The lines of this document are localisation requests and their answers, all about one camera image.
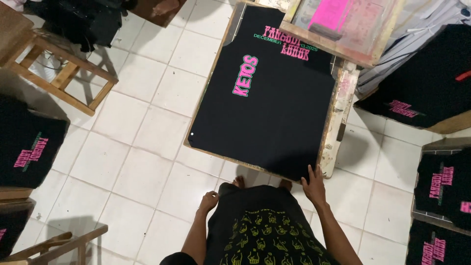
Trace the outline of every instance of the wooden chair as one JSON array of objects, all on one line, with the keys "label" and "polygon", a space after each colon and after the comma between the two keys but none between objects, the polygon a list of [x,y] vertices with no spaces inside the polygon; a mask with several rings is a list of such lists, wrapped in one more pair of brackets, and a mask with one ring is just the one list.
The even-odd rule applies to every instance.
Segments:
[{"label": "wooden chair", "polygon": [[87,243],[108,232],[108,225],[84,234],[76,239],[72,238],[72,233],[67,232],[15,253],[0,261],[0,265],[45,265],[61,255],[78,248],[77,265],[85,265],[85,252]]},{"label": "wooden chair", "polygon": [[[0,2],[0,67],[11,69],[16,74],[69,103],[83,113],[93,116],[101,101],[103,101],[111,88],[118,83],[118,79],[89,61],[80,59],[48,42],[45,38],[35,34],[32,31],[32,27],[32,21]],[[20,63],[15,62],[18,56],[30,45],[33,45],[33,47],[26,57]],[[45,50],[48,50],[56,57],[68,60],[65,67],[62,68],[50,83],[28,70]],[[65,92],[65,88],[80,68],[103,77],[108,81],[89,104],[84,104]]]}]

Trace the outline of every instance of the person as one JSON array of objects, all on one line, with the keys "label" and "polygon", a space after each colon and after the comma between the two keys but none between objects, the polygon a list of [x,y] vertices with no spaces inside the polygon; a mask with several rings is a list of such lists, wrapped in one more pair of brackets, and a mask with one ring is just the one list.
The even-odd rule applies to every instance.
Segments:
[{"label": "person", "polygon": [[[301,178],[302,187],[319,214],[327,249],[291,195],[291,182],[246,189],[239,176],[232,184],[223,183],[219,193],[203,196],[181,251],[160,264],[361,265],[325,200],[320,167],[314,173],[308,166],[308,172],[309,183]],[[216,204],[206,239],[206,217]]]}]

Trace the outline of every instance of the screen printing table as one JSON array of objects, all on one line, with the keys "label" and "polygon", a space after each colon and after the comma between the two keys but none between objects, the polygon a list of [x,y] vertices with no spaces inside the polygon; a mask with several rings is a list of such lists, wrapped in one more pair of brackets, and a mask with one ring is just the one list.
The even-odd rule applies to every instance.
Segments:
[{"label": "screen printing table", "polygon": [[[262,6],[262,7],[268,6],[272,8],[278,8],[282,12],[286,11],[282,7],[285,5],[280,5],[280,1],[286,1],[286,0],[278,0],[278,1],[256,0],[256,1],[262,1],[263,4],[243,0],[241,2],[238,2],[235,5],[234,11],[227,25],[226,32],[222,39],[218,53],[216,55],[216,58],[214,59],[210,74],[206,80],[206,86],[209,84],[211,80],[211,76],[214,71],[214,68],[216,67],[216,63],[219,59],[219,55],[221,53],[222,47],[231,43],[234,40],[235,36],[237,35],[237,31],[238,31],[240,22],[244,14],[244,10],[247,5]],[[339,150],[340,142],[342,140],[343,133],[345,130],[345,124],[347,122],[347,117],[350,111],[350,107],[352,105],[353,94],[355,91],[355,86],[357,84],[359,70],[357,70],[356,64],[353,64],[339,57],[332,56],[331,74],[336,80],[336,82],[335,82],[335,87],[333,90],[333,95],[330,101],[329,109],[327,112],[327,117],[325,119],[325,126],[323,130],[322,140],[320,143],[320,149],[318,151],[318,156],[317,156],[317,163],[321,165],[321,169],[323,173],[325,174],[325,178],[330,178],[332,176],[333,168],[335,165],[335,158]],[[199,104],[195,110],[193,117],[195,117],[198,114],[198,109],[200,107],[200,104],[202,102],[205,92],[206,92],[206,89],[201,94]],[[190,125],[190,129],[188,130],[188,133],[184,140],[184,145],[190,148],[191,148],[191,145],[188,141],[188,137],[191,131],[191,127],[193,125],[193,121]],[[231,157],[221,156],[219,154],[211,153],[211,152],[201,150],[201,149],[196,149],[196,150],[199,150],[201,152],[204,152],[204,153],[216,156],[216,157],[220,157],[222,159],[237,163],[239,165],[242,165],[251,169],[255,169],[258,171],[266,172],[270,175],[284,178],[281,175],[270,172],[266,170],[265,168],[262,168],[257,165],[251,165],[251,164],[233,159]]]}]

